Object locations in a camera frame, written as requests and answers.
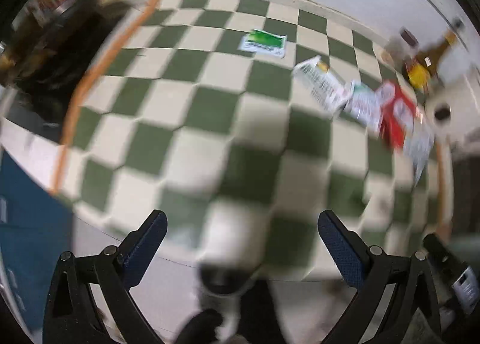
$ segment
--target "scattered packaging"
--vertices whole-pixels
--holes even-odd
[[[293,74],[299,77],[330,117],[340,110],[351,97],[351,88],[337,75],[321,57],[317,56],[299,63],[293,68]]]
[[[286,40],[286,35],[280,36],[262,30],[252,30],[241,39],[238,49],[283,58],[285,56]]]

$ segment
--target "floor tile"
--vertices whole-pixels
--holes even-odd
[[[162,78],[197,82],[208,53],[200,50],[176,50],[169,65],[166,67]]]
[[[195,26],[224,28],[232,12],[225,11],[203,11],[197,19]]]
[[[146,78],[129,77],[113,104],[114,114],[135,116],[152,84],[152,80]]]
[[[109,222],[124,231],[137,230],[157,205],[153,178],[123,167],[115,173]]]
[[[330,121],[291,109],[286,148],[307,155],[328,158]]]
[[[83,175],[81,198],[100,211],[104,211],[109,197],[113,170],[89,159]]]
[[[322,16],[311,14],[310,12],[300,10],[298,14],[298,25],[310,28],[319,33],[327,33],[327,19]]]
[[[133,118],[117,114],[105,115],[92,139],[91,155],[112,169],[123,164],[134,127]]]
[[[73,146],[86,150],[100,119],[101,115],[86,107],[82,107],[75,127]]]
[[[333,169],[330,173],[327,205],[339,217],[359,218],[365,209],[363,178],[347,176]]]
[[[378,138],[368,138],[368,169],[379,174],[393,175],[393,152]]]
[[[378,60],[375,56],[371,56],[359,49],[355,49],[357,57],[357,65],[361,71],[368,73],[370,76],[375,77],[377,80],[381,80],[380,68],[378,67]]]
[[[165,164],[166,186],[195,195],[214,193],[227,154],[224,137],[202,130],[180,129]]]
[[[280,156],[232,145],[219,193],[232,198],[270,204]]]
[[[327,189],[326,162],[286,151],[280,163],[274,210],[292,213],[292,219],[316,224],[318,213],[327,208]]]
[[[160,26],[139,27],[123,48],[149,47],[150,43],[160,31]]]
[[[290,87],[290,69],[259,61],[254,61],[251,65],[247,83],[248,92],[288,100]]]
[[[147,174],[158,175],[171,138],[170,130],[138,123],[125,165]]]
[[[238,102],[234,139],[246,145],[278,152],[285,145],[288,120],[289,107],[286,102],[245,94]]]
[[[265,247],[265,264],[305,267],[317,237],[314,224],[274,217]]]
[[[297,24],[299,18],[298,8],[287,5],[270,3],[267,11],[267,18],[281,20],[292,24]]]
[[[164,26],[191,26],[198,17],[203,13],[203,10],[185,9],[175,11],[163,23]]]
[[[352,30],[335,23],[332,20],[327,21],[327,32],[329,38],[334,38],[347,45],[353,46]]]
[[[123,48],[117,54],[117,57],[110,64],[105,72],[105,76],[124,76],[125,71],[137,56],[140,49]]]
[[[125,77],[100,76],[88,92],[83,106],[102,114],[109,112],[125,80]]]
[[[353,47],[334,38],[328,37],[328,50],[330,51],[330,57],[337,57],[357,66],[357,57]]]
[[[183,0],[181,8],[205,8],[208,0]]]
[[[208,200],[165,188],[158,206],[169,219],[165,238],[176,245],[196,249],[206,220]]]
[[[150,17],[142,23],[142,26],[160,26],[173,14],[172,9],[155,10]]]
[[[187,29],[188,26],[162,27],[160,33],[152,40],[149,47],[175,48]]]
[[[173,50],[170,48],[144,48],[125,71],[125,76],[158,78],[170,61]]]
[[[242,31],[225,30],[217,44],[215,51],[218,53],[241,55],[243,57],[253,56],[254,54],[249,51],[238,50],[240,42],[242,41],[243,36],[246,34],[246,32]]]
[[[240,0],[238,3],[237,12],[266,16],[268,12],[268,5],[269,2],[263,0]]]
[[[332,164],[348,174],[365,176],[368,169],[367,134],[353,123],[332,122]]]
[[[361,51],[375,57],[374,45],[369,38],[366,38],[365,36],[359,34],[356,31],[352,31],[352,35],[353,35],[353,46],[355,48],[358,48]]]
[[[263,30],[268,33],[284,36],[290,42],[297,41],[297,26],[296,24],[283,22],[276,19],[267,18],[263,24]]]
[[[320,32],[298,26],[297,43],[301,46],[328,55],[328,37]]]
[[[149,124],[174,129],[183,124],[193,92],[191,83],[156,80],[139,114]]]
[[[246,57],[210,53],[200,83],[204,86],[241,92],[245,89],[251,60]]]
[[[237,10],[240,0],[208,0],[205,9],[234,12]]]
[[[223,30],[212,27],[190,27],[178,48],[187,50],[213,51],[221,38]]]

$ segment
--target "white tile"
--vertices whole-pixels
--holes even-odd
[[[271,2],[268,6],[267,18],[297,24],[299,20],[299,10],[298,8]]]
[[[222,33],[222,28],[190,27],[180,41],[178,48],[214,51]]]
[[[240,0],[208,0],[206,9],[234,12]]]
[[[296,51],[297,45],[295,44],[295,42],[286,41],[285,55],[283,58],[275,57],[273,55],[268,55],[265,53],[255,53],[253,59],[292,69],[295,66]]]
[[[178,10],[164,21],[163,26],[191,26],[197,21],[202,12],[203,10],[196,8]]]
[[[280,151],[285,144],[288,123],[287,102],[261,95],[244,94],[237,106],[233,127],[234,140]]]
[[[123,48],[149,47],[161,28],[160,26],[139,27]]]
[[[368,168],[366,131],[351,122],[335,119],[332,122],[330,153],[336,168],[364,176]]]
[[[380,75],[380,67],[378,65],[378,60],[370,55],[361,51],[359,49],[355,49],[355,54],[357,56],[357,65],[358,68],[365,73],[368,73],[370,76],[375,77],[382,81],[382,76]]]
[[[318,213],[327,208],[328,174],[326,162],[287,151],[280,164],[274,210],[316,223]]]
[[[250,72],[251,59],[247,57],[211,53],[203,69],[200,83],[232,92],[245,89]]]
[[[125,81],[125,77],[101,76],[83,105],[100,113],[109,112]]]
[[[352,30],[341,26],[332,20],[327,20],[327,35],[340,42],[346,43],[347,45],[353,46]]]
[[[297,27],[297,43],[323,54],[329,54],[327,35],[313,31],[310,28],[302,26]]]
[[[104,116],[95,129],[90,153],[112,168],[123,164],[135,125],[132,117],[118,114]]]
[[[208,195],[220,183],[227,156],[227,139],[207,131],[182,128],[175,133],[167,156],[166,185]]]
[[[158,78],[173,53],[171,48],[146,48],[140,51],[125,73],[127,77]]]
[[[115,172],[109,196],[109,223],[129,232],[137,230],[157,208],[158,183],[153,177],[123,167]]]
[[[230,30],[250,32],[251,30],[263,29],[264,23],[264,16],[243,14],[242,12],[234,12],[233,15],[230,16],[229,21],[226,22],[225,28],[228,28]]]
[[[360,81],[360,73],[356,66],[344,60],[330,56],[330,66],[335,70],[346,83],[351,83],[353,80]]]
[[[193,90],[191,83],[156,80],[140,109],[142,119],[169,128],[180,126],[190,106]]]
[[[217,199],[209,207],[202,261],[253,269],[263,259],[270,216],[262,206]]]

